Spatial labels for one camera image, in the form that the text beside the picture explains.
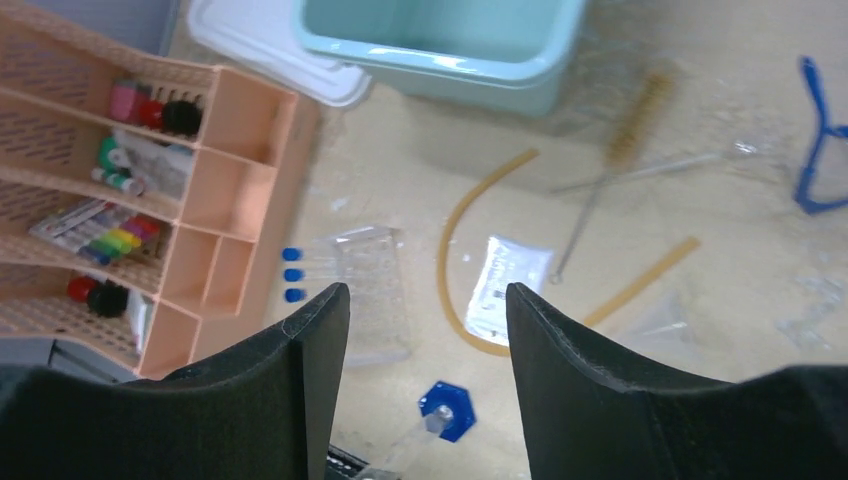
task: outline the pink storage organizer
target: pink storage organizer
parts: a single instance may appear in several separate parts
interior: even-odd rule
[[[174,98],[199,97],[198,135],[111,120],[112,84],[128,77]],[[147,55],[0,0],[0,337],[62,337],[159,378],[258,331],[318,118],[313,100],[259,78]],[[131,197],[90,179],[113,127],[194,151],[181,201]],[[85,197],[167,224],[167,253],[100,267],[27,234]],[[73,270],[153,299],[142,355],[126,319],[95,317],[67,298]]]

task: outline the blue hexagonal base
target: blue hexagonal base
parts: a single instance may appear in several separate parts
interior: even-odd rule
[[[456,442],[477,422],[471,396],[468,390],[445,382],[436,382],[426,395],[418,400],[421,416],[427,416],[440,406],[446,406],[453,412],[453,420],[439,436],[449,442]]]

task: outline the teal plastic bin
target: teal plastic bin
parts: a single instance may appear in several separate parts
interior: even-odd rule
[[[306,50],[409,95],[541,116],[588,0],[294,0]]]

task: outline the tan rubber hose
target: tan rubber hose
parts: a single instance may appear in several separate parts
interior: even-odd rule
[[[492,172],[488,177],[483,179],[479,185],[468,192],[462,200],[459,201],[456,208],[453,209],[451,216],[448,217],[445,229],[442,231],[442,239],[439,241],[439,256],[436,263],[436,284],[439,288],[439,300],[442,302],[442,310],[445,312],[445,317],[448,319],[448,323],[450,323],[451,327],[453,327],[456,334],[462,337],[463,340],[477,350],[491,355],[508,357],[509,348],[504,347],[503,345],[487,342],[482,338],[468,333],[468,331],[465,330],[465,326],[462,324],[462,320],[459,319],[459,316],[456,314],[456,310],[453,308],[453,302],[451,301],[450,292],[448,291],[447,279],[448,249],[450,248],[450,240],[451,237],[453,237],[453,233],[456,230],[456,225],[459,223],[459,220],[474,200],[477,200],[477,197],[482,195],[489,189],[489,187],[497,183],[500,179],[509,175],[513,170],[521,167],[537,156],[539,156],[539,151],[535,148],[527,150]]]

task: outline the white packet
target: white packet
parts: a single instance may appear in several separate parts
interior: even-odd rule
[[[553,250],[527,247],[498,235],[489,237],[486,262],[465,314],[468,333],[509,346],[506,286],[521,282],[538,293],[553,255]]]

